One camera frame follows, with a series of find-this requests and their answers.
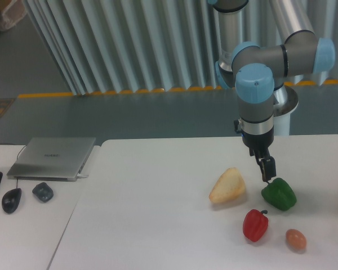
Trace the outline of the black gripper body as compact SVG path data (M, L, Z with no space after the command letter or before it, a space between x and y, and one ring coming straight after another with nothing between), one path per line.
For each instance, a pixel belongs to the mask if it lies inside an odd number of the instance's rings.
M235 120L234 130L242 136L243 143L248 147L250 156L269 156L269 146L274 141L274 127L262 134L251 134L243 130L246 123L242 119Z

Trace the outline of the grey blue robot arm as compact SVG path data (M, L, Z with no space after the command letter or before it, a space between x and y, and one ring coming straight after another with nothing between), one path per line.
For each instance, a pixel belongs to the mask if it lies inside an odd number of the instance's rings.
M232 54L240 115L234 127L255 157L264 182L276 176L275 160L268 150L274 140L274 80L328 71L335 64L333 41L315 36L298 1L270 1L270 6L284 43L261 48L243 42Z

